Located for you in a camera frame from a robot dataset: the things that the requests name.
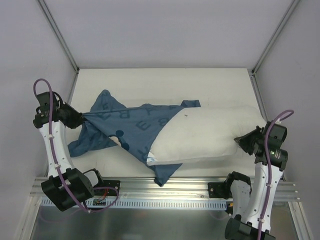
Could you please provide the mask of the white pillow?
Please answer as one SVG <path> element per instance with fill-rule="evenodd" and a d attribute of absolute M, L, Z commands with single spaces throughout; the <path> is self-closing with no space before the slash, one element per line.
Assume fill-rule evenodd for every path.
<path fill-rule="evenodd" d="M 252 106 L 190 107 L 179 111 L 158 133 L 148 166 L 222 161 L 239 154 L 235 138 L 266 121 Z"/>

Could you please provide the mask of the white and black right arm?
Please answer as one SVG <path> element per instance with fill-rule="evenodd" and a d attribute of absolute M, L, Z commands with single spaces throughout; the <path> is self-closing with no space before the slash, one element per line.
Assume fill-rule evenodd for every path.
<path fill-rule="evenodd" d="M 274 240 L 271 235 L 271 211 L 277 186 L 288 162 L 288 152 L 281 148 L 287 128 L 274 122 L 236 137 L 247 154 L 255 156 L 254 182 L 239 172 L 227 176 L 224 192 L 233 199 L 232 216 L 224 237 L 227 240 Z"/>

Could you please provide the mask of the blue cartoon print pillowcase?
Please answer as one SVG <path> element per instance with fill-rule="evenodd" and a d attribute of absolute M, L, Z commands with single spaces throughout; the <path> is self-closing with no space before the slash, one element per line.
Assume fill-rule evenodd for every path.
<path fill-rule="evenodd" d="M 68 145 L 72 158 L 120 145 L 124 150 L 147 164 L 147 156 L 164 126 L 184 109 L 199 108 L 199 100 L 183 100 L 180 105 L 126 107 L 108 90 L 103 90 L 89 112 L 77 140 Z"/>

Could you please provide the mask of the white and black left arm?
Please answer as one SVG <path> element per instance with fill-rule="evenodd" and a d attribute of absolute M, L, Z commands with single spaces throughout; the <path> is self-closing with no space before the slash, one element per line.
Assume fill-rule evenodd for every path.
<path fill-rule="evenodd" d="M 101 194 L 105 184 L 98 170 L 81 172 L 71 160 L 66 129 L 84 123 L 83 114 L 54 91 L 37 94 L 36 99 L 39 107 L 33 124 L 42 135 L 48 159 L 48 179 L 41 183 L 41 189 L 63 212 Z"/>

